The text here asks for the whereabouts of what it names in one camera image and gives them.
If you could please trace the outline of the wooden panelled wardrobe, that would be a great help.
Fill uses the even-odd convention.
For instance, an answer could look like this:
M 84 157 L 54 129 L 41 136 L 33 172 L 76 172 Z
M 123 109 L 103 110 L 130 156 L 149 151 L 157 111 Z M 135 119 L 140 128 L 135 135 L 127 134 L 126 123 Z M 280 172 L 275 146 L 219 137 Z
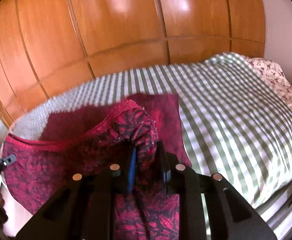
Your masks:
M 264 48 L 262 0 L 0 0 L 0 119 L 106 74 Z

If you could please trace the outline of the red floral patterned garment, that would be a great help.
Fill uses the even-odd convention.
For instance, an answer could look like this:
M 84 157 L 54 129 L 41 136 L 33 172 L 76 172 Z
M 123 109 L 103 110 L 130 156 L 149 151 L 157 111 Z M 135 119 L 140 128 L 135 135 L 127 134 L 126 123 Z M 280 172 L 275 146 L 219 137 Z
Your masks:
M 51 114 L 39 140 L 10 134 L 2 153 L 16 162 L 4 172 L 11 195 L 30 213 L 76 173 L 99 174 L 137 154 L 134 194 L 116 198 L 118 239 L 178 239 L 179 197 L 155 178 L 157 143 L 190 166 L 182 141 L 178 96 L 135 94 L 111 106 Z

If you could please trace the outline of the green white checkered bedsheet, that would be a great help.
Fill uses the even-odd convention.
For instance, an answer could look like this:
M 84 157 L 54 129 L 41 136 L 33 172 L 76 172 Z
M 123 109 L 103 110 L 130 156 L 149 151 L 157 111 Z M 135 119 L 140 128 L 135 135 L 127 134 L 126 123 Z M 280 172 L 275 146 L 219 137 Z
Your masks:
M 12 133 L 39 140 L 51 114 L 110 105 L 136 93 L 176 94 L 194 169 L 222 173 L 252 206 L 292 180 L 292 111 L 236 53 L 99 77 L 36 107 Z

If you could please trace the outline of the bed frame edge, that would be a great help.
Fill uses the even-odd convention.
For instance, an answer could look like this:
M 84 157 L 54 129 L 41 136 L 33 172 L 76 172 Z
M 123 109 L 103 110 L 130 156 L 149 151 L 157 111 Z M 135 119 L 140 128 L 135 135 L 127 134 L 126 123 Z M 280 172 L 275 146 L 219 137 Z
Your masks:
M 276 191 L 256 211 L 277 239 L 285 239 L 292 231 L 292 181 Z

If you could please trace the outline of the floral print pillow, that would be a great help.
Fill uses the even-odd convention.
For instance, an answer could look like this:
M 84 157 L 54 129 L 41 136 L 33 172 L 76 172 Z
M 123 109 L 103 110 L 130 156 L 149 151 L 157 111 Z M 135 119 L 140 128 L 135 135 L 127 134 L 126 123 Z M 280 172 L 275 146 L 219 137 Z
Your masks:
M 292 111 L 292 85 L 281 66 L 271 60 L 246 57 L 252 70 L 279 96 Z

